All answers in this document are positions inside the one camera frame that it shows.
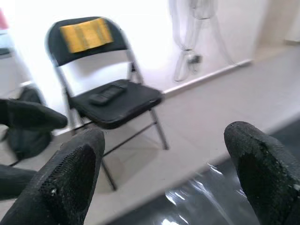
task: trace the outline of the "white cable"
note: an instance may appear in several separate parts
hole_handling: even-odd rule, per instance
[[[210,19],[211,16],[214,16],[214,14],[211,14],[212,11],[208,10],[208,7],[214,7],[211,4],[211,1],[213,0],[190,0],[187,30],[184,42],[182,42],[180,38],[180,20],[177,10],[177,0],[169,0],[170,13],[172,17],[173,39],[176,45],[181,49],[173,77],[176,82],[186,80],[189,77],[190,72],[193,74],[196,74],[197,72],[195,65],[188,64],[187,60],[189,56],[196,55],[195,48],[199,40],[203,20]]]
[[[230,53],[228,52],[225,41],[221,35],[220,26],[218,22],[217,0],[190,0],[189,1],[189,14],[187,18],[187,30],[184,42],[180,38],[180,20],[177,10],[177,0],[169,0],[170,13],[172,17],[173,39],[176,45],[181,49],[179,59],[176,63],[174,72],[174,81],[182,82],[186,80],[190,73],[197,73],[195,68],[197,65],[188,64],[188,57],[196,55],[195,48],[198,44],[200,31],[202,28],[203,20],[210,20],[215,39],[217,41],[219,51],[228,64],[241,67],[236,63]]]

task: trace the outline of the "baseboard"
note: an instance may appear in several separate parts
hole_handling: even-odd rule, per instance
[[[205,76],[194,79],[192,81],[186,82],[177,87],[170,88],[170,89],[164,91],[165,97],[170,98],[170,97],[176,96],[182,92],[185,92],[189,89],[192,89],[192,88],[198,86],[200,83],[207,82],[207,81],[210,81],[211,79],[215,79],[221,75],[231,73],[235,70],[241,69],[241,67],[249,66],[249,65],[251,65],[251,63],[252,63],[252,60],[250,60],[250,59],[244,60],[244,61],[239,62],[236,65],[227,66],[223,69],[217,70],[213,73],[210,73]]]
[[[300,45],[300,41],[294,41],[294,40],[284,40],[284,43],[286,45],[291,45],[291,46]]]
[[[230,65],[230,66],[227,66],[221,70],[217,70],[216,72],[214,73],[211,73],[211,74],[208,74],[206,76],[202,76],[202,77],[199,77],[197,79],[194,79],[192,81],[189,81],[187,83],[184,83],[182,85],[179,85],[177,87],[174,87],[174,88],[171,88],[171,89],[168,89],[166,91],[164,91],[164,94],[166,96],[166,98],[170,98],[170,97],[173,97],[175,95],[178,95],[184,91],[187,91],[191,88],[194,88],[196,86],[198,86],[200,83],[202,82],[206,82],[206,81],[209,81],[211,79],[215,79],[217,78],[218,76],[220,75],[225,75],[225,74],[228,74],[232,71],[235,71],[237,69],[240,69],[241,67],[245,67],[245,66],[248,66],[250,65],[252,62],[252,60],[244,60],[242,62],[239,62],[237,65]],[[76,122],[75,123],[75,127],[78,128],[80,127],[81,124],[79,122]],[[57,131],[54,131],[53,134],[58,137],[58,136],[61,136],[61,135],[68,135],[67,133],[70,132],[71,129],[69,127],[66,127],[64,129],[60,129],[60,130],[57,130]]]

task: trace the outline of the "tile floor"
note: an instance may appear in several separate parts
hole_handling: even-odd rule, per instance
[[[220,76],[157,108],[170,150],[162,150],[155,128],[105,158],[119,190],[111,191],[101,172],[85,220],[103,224],[157,195],[207,163],[227,157],[224,128],[244,120],[268,131],[300,112],[300,47],[270,60]],[[129,137],[150,122],[145,114],[120,129],[106,134],[106,148]],[[69,136],[58,137],[39,156],[18,167],[38,170]],[[1,152],[0,163],[13,159]],[[0,202],[0,219],[14,201]]]

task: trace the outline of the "yellow pad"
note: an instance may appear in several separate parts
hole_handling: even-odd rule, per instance
[[[69,52],[77,53],[113,42],[111,33],[102,18],[60,27]]]

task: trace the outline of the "black folding chair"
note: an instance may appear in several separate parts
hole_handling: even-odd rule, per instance
[[[134,119],[135,117],[149,111],[153,118],[153,123],[144,127],[132,137],[126,139],[122,143],[118,144],[117,146],[106,152],[104,156],[110,154],[126,142],[130,141],[132,138],[136,137],[143,131],[150,128],[152,125],[155,125],[157,128],[158,134],[163,142],[163,148],[165,150],[169,149],[164,132],[161,128],[161,125],[159,124],[158,117],[153,109],[153,107],[157,106],[162,102],[163,94],[158,90],[143,86],[143,77],[137,66],[130,45],[127,39],[125,38],[125,35],[122,33],[121,29],[115,23],[106,18],[103,18],[112,35],[112,43],[92,48],[84,52],[70,53],[68,51],[67,44],[65,43],[65,40],[63,39],[63,36],[60,32],[60,27],[82,23],[97,18],[99,17],[85,17],[56,22],[48,31],[48,37],[46,39],[46,48],[48,50],[49,57],[63,85],[64,94],[67,97],[69,106],[68,116],[71,127],[73,129],[73,135],[76,133],[77,129],[84,128],[87,124],[90,123],[94,123],[103,129],[115,129]],[[65,76],[63,75],[63,72],[60,69],[60,66],[63,66],[69,62],[86,56],[120,50],[126,50],[127,58],[130,63],[127,79],[123,80],[123,82],[127,83],[126,92],[124,92],[122,95],[120,95],[112,102],[104,106],[91,105],[89,103],[89,97],[93,94],[100,93],[111,83],[102,85],[77,96],[74,96],[72,94],[71,88],[68,85]],[[134,74],[136,75],[137,82],[133,82]],[[75,128],[75,121],[71,112],[72,109],[75,109],[78,112],[80,121],[82,123],[81,127]],[[90,122],[84,124],[83,118],[89,119]],[[112,179],[112,176],[110,175],[110,172],[107,166],[105,165],[104,160],[102,161],[102,166],[113,190],[116,190],[117,186],[114,180]]]

